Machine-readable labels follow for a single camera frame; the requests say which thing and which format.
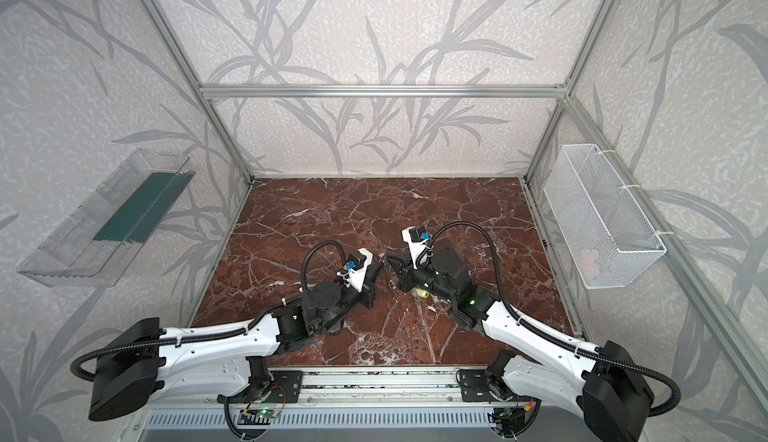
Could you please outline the green felt pad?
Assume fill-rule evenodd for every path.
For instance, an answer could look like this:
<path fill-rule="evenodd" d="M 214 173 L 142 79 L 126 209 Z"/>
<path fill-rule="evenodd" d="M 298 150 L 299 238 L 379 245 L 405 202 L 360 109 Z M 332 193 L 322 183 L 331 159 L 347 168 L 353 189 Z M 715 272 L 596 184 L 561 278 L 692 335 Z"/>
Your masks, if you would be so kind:
<path fill-rule="evenodd" d="M 146 243 L 194 175 L 194 172 L 152 173 L 96 233 L 93 240 Z"/>

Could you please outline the clear plastic wall bin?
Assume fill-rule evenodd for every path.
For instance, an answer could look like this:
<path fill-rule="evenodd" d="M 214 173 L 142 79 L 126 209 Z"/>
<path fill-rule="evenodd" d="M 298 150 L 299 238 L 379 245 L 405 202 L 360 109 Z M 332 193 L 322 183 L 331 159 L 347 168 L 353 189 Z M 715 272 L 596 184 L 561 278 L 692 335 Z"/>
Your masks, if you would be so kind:
<path fill-rule="evenodd" d="M 135 150 L 18 272 L 46 287 L 116 285 L 194 176 L 188 156 Z"/>

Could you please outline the pink object in basket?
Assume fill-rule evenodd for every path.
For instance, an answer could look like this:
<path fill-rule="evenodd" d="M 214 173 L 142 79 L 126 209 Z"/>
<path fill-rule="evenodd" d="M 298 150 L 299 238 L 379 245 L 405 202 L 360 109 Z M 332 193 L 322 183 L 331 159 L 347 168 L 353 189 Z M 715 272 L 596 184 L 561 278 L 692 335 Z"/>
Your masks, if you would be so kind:
<path fill-rule="evenodd" d="M 576 257 L 576 263 L 582 272 L 600 273 L 600 253 L 595 249 L 582 249 Z"/>

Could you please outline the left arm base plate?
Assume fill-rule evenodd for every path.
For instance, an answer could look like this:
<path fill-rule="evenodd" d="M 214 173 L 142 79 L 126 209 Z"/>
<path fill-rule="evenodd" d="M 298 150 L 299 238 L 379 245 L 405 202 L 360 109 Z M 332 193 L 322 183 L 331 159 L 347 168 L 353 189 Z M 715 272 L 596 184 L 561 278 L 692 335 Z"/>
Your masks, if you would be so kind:
<path fill-rule="evenodd" d="M 259 404 L 296 404 L 302 389 L 304 372 L 300 370 L 279 370 L 271 373 L 273 380 L 269 388 L 260 389 L 254 398 Z"/>

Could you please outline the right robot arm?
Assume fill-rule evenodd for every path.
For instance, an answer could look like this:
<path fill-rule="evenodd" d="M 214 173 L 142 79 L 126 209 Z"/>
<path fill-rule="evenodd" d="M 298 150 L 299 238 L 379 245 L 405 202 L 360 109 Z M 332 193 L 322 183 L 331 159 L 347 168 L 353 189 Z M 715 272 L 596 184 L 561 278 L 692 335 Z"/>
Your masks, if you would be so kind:
<path fill-rule="evenodd" d="M 459 326 L 513 348 L 486 371 L 497 398 L 528 397 L 570 411 L 602 441 L 636 441 L 656 414 L 647 381 L 659 373 L 636 365 L 614 342 L 579 341 L 506 307 L 499 295 L 471 281 L 455 251 L 446 249 L 421 267 L 397 256 L 387 261 L 401 291 L 448 302 Z"/>

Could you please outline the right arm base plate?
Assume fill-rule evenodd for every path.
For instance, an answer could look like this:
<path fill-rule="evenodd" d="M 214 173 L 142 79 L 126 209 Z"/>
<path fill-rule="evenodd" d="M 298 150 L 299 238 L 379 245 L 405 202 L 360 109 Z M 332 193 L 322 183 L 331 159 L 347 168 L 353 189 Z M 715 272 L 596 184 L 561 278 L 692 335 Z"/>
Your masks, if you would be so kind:
<path fill-rule="evenodd" d="M 456 381 L 463 402 L 480 403 L 496 401 L 495 396 L 490 390 L 484 369 L 459 369 L 456 373 Z"/>

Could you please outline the small circuit board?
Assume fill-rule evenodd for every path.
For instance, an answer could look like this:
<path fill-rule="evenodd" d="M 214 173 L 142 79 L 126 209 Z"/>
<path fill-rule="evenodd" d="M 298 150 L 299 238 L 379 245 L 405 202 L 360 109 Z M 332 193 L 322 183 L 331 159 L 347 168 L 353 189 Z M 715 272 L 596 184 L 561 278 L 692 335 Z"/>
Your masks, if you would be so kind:
<path fill-rule="evenodd" d="M 240 423 L 248 426 L 269 425 L 272 420 L 276 420 L 281 414 L 282 410 L 280 408 L 244 409 L 240 415 Z"/>

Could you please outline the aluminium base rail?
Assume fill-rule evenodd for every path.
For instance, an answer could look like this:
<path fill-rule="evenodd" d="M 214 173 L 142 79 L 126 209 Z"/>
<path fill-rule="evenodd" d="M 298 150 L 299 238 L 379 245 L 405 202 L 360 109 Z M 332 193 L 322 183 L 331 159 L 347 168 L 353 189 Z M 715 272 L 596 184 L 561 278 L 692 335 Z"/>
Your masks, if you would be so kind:
<path fill-rule="evenodd" d="M 582 395 L 584 379 L 577 378 L 572 386 L 554 372 L 526 359 L 514 357 L 499 376 L 481 366 L 413 366 L 413 367 L 303 367 L 286 370 L 304 372 L 302 389 L 296 404 L 318 407 L 404 405 L 458 405 L 462 401 L 456 381 L 459 369 L 484 369 L 495 402 L 480 402 L 495 406 L 521 403 L 534 397 L 546 404 L 581 413 L 577 398 Z M 237 404 L 253 402 L 260 389 L 249 393 L 240 387 L 243 374 L 220 373 L 216 377 L 202 374 L 183 376 L 169 388 L 149 399 L 150 407 L 162 404 L 214 404 L 235 395 Z"/>

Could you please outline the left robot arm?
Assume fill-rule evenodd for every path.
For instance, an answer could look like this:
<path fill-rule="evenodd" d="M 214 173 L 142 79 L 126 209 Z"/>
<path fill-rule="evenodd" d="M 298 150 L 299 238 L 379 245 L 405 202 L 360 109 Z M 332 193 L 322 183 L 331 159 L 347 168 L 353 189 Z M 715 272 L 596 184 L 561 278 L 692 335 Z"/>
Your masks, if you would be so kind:
<path fill-rule="evenodd" d="M 187 395 L 255 399 L 273 379 L 269 357 L 303 350 L 356 306 L 372 307 L 380 270 L 377 262 L 349 262 L 332 281 L 246 321 L 198 328 L 163 328 L 156 317 L 136 322 L 70 366 L 92 385 L 89 420 L 117 419 Z"/>

